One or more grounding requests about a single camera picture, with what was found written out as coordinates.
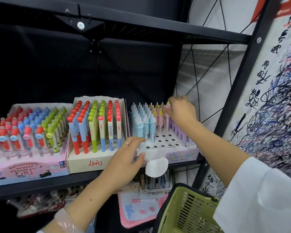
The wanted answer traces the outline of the person's right hand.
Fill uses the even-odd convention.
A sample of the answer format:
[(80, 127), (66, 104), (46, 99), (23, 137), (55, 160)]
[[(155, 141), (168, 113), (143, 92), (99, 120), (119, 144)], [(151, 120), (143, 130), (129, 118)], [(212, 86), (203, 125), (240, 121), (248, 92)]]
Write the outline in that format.
[(172, 118), (182, 131), (188, 131), (197, 123), (196, 109), (186, 95), (170, 97), (168, 101), (172, 108), (166, 108), (165, 112)]

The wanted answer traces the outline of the person's left hand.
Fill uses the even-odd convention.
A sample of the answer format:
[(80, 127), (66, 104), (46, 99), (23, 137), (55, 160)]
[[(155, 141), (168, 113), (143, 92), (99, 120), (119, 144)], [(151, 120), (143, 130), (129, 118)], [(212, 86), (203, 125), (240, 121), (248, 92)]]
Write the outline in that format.
[(135, 167), (134, 155), (145, 138), (129, 137), (113, 155), (101, 175), (102, 187), (113, 194), (116, 190), (128, 184), (140, 170)]

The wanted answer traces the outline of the pink unicorn pen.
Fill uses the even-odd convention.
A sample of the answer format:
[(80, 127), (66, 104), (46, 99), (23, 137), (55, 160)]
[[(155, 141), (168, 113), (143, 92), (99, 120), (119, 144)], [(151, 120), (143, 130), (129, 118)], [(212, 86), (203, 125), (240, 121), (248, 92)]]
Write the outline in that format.
[(172, 109), (172, 105), (171, 105), (171, 102), (170, 101), (167, 101), (166, 105), (165, 105), (165, 115), (166, 115), (166, 124), (165, 124), (165, 127), (166, 127), (166, 131), (168, 132), (169, 129), (170, 129), (170, 116), (169, 114), (167, 113), (167, 110), (171, 110)]

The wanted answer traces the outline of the pastel unicorn pen display box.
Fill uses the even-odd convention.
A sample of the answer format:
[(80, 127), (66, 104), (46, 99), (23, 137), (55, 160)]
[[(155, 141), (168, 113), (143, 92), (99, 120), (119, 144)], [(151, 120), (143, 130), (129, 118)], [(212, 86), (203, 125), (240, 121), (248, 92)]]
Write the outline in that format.
[[(131, 123), (131, 110), (128, 112), (128, 119), (129, 119), (129, 135), (132, 135), (132, 123)], [(181, 163), (181, 162), (188, 162), (188, 161), (195, 161), (197, 160), (199, 149), (197, 146), (190, 146), (190, 147), (172, 147), (172, 148), (158, 148), (158, 149), (145, 149), (141, 148), (140, 146), (143, 145), (142, 142), (139, 147), (137, 148), (136, 154), (134, 155), (134, 161), (136, 161), (137, 157), (141, 153), (146, 153), (145, 160), (143, 166), (147, 164), (148, 161), (159, 159), (165, 157), (168, 159), (169, 164), (173, 163)]]

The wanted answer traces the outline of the person's right forearm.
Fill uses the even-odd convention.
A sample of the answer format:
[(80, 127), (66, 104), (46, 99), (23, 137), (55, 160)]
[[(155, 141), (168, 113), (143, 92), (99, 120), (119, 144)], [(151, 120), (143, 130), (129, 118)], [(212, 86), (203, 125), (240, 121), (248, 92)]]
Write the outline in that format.
[(185, 122), (181, 128), (198, 146), (210, 167), (228, 187), (241, 165), (251, 156), (210, 132), (198, 121)]

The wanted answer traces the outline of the white round paper tag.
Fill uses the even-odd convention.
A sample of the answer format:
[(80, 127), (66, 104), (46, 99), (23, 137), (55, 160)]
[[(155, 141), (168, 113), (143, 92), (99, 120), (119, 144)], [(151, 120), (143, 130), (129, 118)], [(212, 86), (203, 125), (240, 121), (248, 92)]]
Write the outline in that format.
[(145, 174), (152, 178), (162, 176), (168, 169), (168, 159), (165, 157), (148, 161), (145, 168)]

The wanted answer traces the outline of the group of pastel unicorn pens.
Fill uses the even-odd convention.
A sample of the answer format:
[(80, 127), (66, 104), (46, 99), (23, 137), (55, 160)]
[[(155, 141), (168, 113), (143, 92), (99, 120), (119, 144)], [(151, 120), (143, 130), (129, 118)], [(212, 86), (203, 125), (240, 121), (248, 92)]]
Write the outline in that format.
[(175, 124), (170, 117), (170, 129), (166, 131), (164, 103), (136, 104), (131, 106), (132, 135), (146, 139), (141, 148), (158, 149), (190, 147), (196, 144)]

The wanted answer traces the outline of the cream pen display box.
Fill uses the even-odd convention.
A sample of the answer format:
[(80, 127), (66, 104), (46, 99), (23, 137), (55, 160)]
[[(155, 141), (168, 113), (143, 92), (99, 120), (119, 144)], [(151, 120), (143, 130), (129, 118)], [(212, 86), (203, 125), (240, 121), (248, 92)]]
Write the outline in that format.
[[(120, 98), (124, 100), (125, 103), (125, 109), (126, 109), (126, 128), (125, 128), (125, 139), (122, 141), (122, 144), (125, 142), (125, 140), (128, 138), (129, 135), (129, 126), (128, 126), (128, 114), (127, 114), (127, 105), (126, 100), (124, 98)], [(68, 141), (69, 146), (73, 149), (72, 142)], [(92, 153), (90, 152), (88, 155), (81, 154), (81, 156), (76, 156), (72, 154), (71, 151), (68, 152), (67, 156), (67, 164), (68, 164), (68, 170), (70, 174), (74, 173), (80, 173), (80, 172), (89, 172), (89, 171), (98, 171), (103, 170), (115, 154), (115, 152), (118, 150), (118, 148), (115, 149), (114, 152), (98, 152), (98, 153)]]

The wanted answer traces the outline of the black metal shelf rack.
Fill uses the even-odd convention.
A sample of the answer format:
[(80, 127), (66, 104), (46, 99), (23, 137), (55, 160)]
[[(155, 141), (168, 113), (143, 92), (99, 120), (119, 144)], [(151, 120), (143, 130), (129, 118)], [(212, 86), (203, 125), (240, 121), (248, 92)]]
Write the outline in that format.
[(95, 20), (104, 21), (104, 39), (176, 46), (184, 44), (248, 45), (251, 39), (251, 36), (243, 33), (95, 6), (85, 3), (84, 0), (0, 0), (0, 24), (76, 34), (67, 32), (55, 15), (71, 15), (76, 18), (91, 16)]

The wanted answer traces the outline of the scribbled white paper poster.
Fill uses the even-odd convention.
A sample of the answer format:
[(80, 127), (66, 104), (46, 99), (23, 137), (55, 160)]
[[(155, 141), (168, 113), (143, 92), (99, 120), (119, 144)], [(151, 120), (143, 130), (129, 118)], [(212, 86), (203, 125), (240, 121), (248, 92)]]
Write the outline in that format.
[(252, 21), (214, 133), (291, 177), (291, 0), (258, 0)]

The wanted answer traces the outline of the pile of red white packets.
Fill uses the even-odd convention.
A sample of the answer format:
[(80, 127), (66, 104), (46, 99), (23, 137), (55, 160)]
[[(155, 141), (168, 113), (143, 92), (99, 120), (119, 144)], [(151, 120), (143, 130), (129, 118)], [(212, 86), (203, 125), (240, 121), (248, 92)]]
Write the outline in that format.
[(87, 185), (78, 185), (40, 194), (31, 194), (7, 200), (6, 203), (17, 209), (16, 217), (29, 218), (40, 214), (56, 212), (67, 207)]

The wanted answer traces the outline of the pink eraser display box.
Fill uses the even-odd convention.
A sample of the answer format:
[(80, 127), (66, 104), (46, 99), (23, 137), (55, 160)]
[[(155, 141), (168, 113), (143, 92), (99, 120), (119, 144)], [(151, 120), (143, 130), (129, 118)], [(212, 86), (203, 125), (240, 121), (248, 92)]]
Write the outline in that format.
[[(73, 107), (71, 103), (27, 103), (14, 104), (12, 107), (17, 105), (24, 105), (25, 107), (30, 105), (68, 105), (70, 109), (68, 114), (70, 114)], [(68, 144), (69, 137), (70, 134), (68, 132), (68, 138), (64, 145), (65, 153), (62, 156), (0, 161), (0, 186), (68, 175), (67, 156), (72, 149)]]

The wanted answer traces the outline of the group of colourful retractable erasers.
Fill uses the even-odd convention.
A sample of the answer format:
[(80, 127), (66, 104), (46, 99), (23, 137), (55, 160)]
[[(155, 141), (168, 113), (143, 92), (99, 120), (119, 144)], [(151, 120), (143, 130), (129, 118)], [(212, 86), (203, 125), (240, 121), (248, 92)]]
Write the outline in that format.
[(13, 106), (0, 118), (0, 161), (62, 156), (69, 111), (68, 105)]

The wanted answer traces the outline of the black backdrop cloth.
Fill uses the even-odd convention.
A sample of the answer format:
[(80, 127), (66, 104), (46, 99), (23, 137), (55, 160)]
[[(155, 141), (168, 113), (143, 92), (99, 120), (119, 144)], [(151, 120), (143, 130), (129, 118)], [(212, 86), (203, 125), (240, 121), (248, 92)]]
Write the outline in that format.
[(104, 39), (0, 24), (0, 118), (13, 104), (82, 96), (166, 102), (182, 46)]

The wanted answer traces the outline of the white sleeve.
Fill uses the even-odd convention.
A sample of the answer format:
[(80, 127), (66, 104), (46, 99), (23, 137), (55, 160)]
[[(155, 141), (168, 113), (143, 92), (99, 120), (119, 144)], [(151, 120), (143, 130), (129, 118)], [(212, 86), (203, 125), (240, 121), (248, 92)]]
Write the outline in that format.
[(213, 219), (224, 233), (291, 233), (291, 178), (250, 157), (231, 180)]

